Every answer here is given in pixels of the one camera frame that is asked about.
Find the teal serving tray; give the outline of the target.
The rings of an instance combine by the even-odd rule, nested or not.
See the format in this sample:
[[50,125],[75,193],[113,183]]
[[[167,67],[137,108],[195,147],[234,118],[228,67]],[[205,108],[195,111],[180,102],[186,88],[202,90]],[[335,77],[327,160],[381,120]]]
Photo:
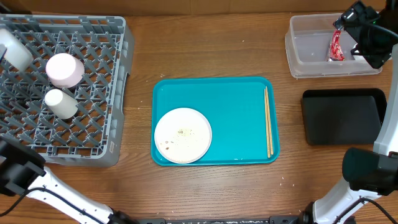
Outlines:
[[[267,157],[264,89],[267,87],[274,154]],[[199,111],[210,122],[208,152],[193,166],[270,164],[280,154],[272,84],[263,77],[166,79],[153,89],[152,126],[176,108]]]

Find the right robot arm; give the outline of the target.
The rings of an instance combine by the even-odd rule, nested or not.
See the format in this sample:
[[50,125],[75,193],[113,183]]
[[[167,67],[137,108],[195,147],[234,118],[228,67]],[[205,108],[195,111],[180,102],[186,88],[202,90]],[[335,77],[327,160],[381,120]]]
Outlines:
[[343,157],[342,178],[324,197],[308,204],[297,223],[354,223],[351,216],[367,203],[396,223],[376,199],[397,190],[397,1],[386,1],[380,12],[356,1],[333,26],[347,31],[357,43],[352,54],[364,57],[372,68],[392,59],[389,100],[373,149],[349,148]]

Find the grey plastic dish rack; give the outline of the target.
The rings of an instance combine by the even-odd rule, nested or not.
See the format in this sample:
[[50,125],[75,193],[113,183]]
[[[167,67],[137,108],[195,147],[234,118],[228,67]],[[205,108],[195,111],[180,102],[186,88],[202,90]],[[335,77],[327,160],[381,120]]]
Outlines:
[[[49,163],[115,165],[134,51],[134,37],[125,19],[3,14],[1,27],[33,56],[24,72],[1,62],[1,136],[26,145]],[[45,66],[58,53],[76,57],[85,67],[81,81],[67,90],[78,109],[69,121],[58,118],[44,101],[53,88]]]

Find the white napkin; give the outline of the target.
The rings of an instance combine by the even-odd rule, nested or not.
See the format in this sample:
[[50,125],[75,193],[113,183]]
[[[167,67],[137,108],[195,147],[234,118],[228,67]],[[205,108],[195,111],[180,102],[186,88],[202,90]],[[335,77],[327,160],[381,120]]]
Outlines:
[[363,50],[359,44],[355,44],[350,52],[352,56],[363,56]]

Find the white cup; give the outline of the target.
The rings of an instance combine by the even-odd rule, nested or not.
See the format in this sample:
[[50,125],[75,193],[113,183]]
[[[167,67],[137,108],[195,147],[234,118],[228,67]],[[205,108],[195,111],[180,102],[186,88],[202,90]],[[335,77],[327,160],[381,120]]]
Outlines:
[[53,114],[60,119],[70,119],[78,111],[77,100],[59,89],[48,91],[45,94],[44,101]]

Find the black plastic tray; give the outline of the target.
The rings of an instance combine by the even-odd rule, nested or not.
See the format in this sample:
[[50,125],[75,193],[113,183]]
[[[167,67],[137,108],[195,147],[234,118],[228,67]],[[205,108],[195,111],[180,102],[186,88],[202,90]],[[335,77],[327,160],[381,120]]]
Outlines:
[[309,145],[373,144],[386,113],[378,88],[306,90],[302,115]]

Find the grey metal bowl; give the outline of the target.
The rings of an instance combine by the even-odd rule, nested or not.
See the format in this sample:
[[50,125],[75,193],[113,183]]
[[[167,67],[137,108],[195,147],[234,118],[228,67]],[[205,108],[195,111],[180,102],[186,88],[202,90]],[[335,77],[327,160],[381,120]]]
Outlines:
[[6,29],[1,29],[1,44],[6,48],[4,58],[18,71],[24,72],[33,61],[31,52]]

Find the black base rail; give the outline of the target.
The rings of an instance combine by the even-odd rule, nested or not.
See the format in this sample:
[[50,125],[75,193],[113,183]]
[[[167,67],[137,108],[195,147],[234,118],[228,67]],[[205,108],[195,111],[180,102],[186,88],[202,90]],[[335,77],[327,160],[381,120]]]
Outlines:
[[164,218],[138,219],[140,224],[296,224],[298,216],[273,216],[263,219],[190,219],[167,220]]

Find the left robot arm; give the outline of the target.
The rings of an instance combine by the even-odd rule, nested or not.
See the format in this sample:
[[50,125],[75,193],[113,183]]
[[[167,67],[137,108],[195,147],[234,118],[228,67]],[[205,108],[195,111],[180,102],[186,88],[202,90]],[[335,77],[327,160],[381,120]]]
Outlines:
[[44,166],[44,158],[25,145],[1,137],[1,157],[1,193],[19,196],[1,213],[2,217],[29,197],[60,210],[79,223],[137,223],[125,213],[95,202],[62,182]]

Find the small white bowl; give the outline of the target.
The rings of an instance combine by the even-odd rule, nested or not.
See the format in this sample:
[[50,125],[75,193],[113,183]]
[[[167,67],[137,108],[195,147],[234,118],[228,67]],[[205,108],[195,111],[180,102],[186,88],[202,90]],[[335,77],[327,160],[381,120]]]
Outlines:
[[51,83],[59,88],[73,88],[83,78],[83,63],[74,56],[59,53],[52,56],[45,67]]

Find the clear plastic waste bin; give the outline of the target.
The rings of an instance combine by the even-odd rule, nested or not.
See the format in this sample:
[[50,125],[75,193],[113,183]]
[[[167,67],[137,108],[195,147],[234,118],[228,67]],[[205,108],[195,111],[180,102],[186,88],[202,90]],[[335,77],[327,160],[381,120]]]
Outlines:
[[328,49],[335,31],[333,23],[341,13],[293,16],[285,35],[286,56],[294,78],[374,75],[382,71],[372,68],[364,58],[353,56],[355,40],[343,31],[340,45],[343,61],[329,61]]

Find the red sauce packet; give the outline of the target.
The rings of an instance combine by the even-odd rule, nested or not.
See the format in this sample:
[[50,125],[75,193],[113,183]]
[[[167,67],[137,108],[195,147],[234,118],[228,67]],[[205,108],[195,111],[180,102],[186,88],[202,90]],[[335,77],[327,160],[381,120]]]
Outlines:
[[345,57],[343,55],[343,51],[340,45],[340,36],[341,36],[341,31],[340,30],[335,30],[331,40],[330,44],[328,47],[328,52],[326,56],[326,60],[328,62],[331,61],[344,61]]

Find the large white plate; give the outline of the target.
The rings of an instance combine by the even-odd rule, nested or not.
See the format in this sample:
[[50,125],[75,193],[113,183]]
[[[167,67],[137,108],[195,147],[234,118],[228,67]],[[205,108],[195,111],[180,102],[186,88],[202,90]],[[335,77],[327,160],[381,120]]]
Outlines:
[[191,108],[176,108],[159,119],[154,130],[154,143],[166,160],[189,164],[208,152],[212,136],[210,122],[203,114]]

